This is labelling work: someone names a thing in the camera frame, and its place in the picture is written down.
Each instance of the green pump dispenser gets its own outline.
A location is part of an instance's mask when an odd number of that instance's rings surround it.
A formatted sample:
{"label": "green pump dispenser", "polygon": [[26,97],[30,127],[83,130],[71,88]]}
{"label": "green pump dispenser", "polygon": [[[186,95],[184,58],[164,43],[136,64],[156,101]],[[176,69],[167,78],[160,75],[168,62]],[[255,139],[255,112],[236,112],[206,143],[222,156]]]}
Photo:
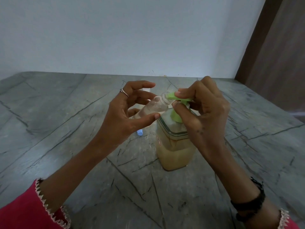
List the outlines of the green pump dispenser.
{"label": "green pump dispenser", "polygon": [[[192,101],[192,99],[181,99],[181,98],[178,98],[177,96],[175,96],[175,93],[174,92],[171,92],[171,93],[168,93],[166,95],[166,98],[168,100],[180,100],[180,102],[182,104],[187,104],[189,101]],[[177,114],[177,112],[173,109],[172,112],[170,113],[170,117],[173,121],[176,121],[178,123],[182,123],[182,119],[181,117]]]}

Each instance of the black bracelet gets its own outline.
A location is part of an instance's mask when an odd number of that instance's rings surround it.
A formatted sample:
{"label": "black bracelet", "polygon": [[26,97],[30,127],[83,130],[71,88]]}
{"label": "black bracelet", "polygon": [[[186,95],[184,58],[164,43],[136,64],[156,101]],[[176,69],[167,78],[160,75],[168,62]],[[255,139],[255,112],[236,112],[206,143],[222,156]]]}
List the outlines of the black bracelet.
{"label": "black bracelet", "polygon": [[253,177],[251,177],[251,181],[257,186],[257,188],[260,190],[260,194],[253,199],[250,202],[246,203],[232,203],[233,207],[237,211],[248,211],[251,210],[253,212],[248,213],[246,216],[241,216],[238,213],[236,214],[236,219],[241,222],[245,222],[248,219],[252,218],[254,215],[257,214],[257,212],[262,208],[263,202],[265,200],[265,191],[264,191],[264,184],[259,183],[256,181]]}

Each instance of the white wall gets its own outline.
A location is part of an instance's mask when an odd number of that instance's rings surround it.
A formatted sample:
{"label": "white wall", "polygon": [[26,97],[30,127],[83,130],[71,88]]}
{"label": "white wall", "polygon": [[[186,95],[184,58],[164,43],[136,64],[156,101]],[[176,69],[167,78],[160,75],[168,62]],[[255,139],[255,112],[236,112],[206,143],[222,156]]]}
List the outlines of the white wall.
{"label": "white wall", "polygon": [[[234,77],[263,1],[0,0],[0,79],[22,71]],[[215,74],[220,62],[231,70]]]}

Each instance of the gray marble surface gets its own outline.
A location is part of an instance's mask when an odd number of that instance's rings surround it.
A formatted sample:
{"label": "gray marble surface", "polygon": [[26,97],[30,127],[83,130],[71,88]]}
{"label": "gray marble surface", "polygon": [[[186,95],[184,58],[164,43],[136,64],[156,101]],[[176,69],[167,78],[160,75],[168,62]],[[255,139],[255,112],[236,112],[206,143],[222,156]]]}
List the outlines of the gray marble surface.
{"label": "gray marble surface", "polygon": [[[0,81],[0,207],[46,178],[97,133],[109,102],[129,80],[156,94],[196,78],[26,72]],[[226,143],[267,196],[305,228],[305,127],[244,85],[215,79],[231,103]],[[66,201],[76,229],[242,228],[213,170],[197,151],[166,172],[155,153],[156,125],[100,162]]]}

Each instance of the blue cap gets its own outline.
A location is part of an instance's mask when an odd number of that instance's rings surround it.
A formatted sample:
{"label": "blue cap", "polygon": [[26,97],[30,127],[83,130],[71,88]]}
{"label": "blue cap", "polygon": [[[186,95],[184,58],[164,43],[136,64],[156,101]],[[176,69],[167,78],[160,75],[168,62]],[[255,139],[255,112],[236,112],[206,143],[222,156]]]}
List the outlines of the blue cap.
{"label": "blue cap", "polygon": [[143,135],[143,130],[142,130],[142,129],[139,129],[139,130],[137,131],[137,134],[138,134],[139,136],[142,136],[142,135]]}

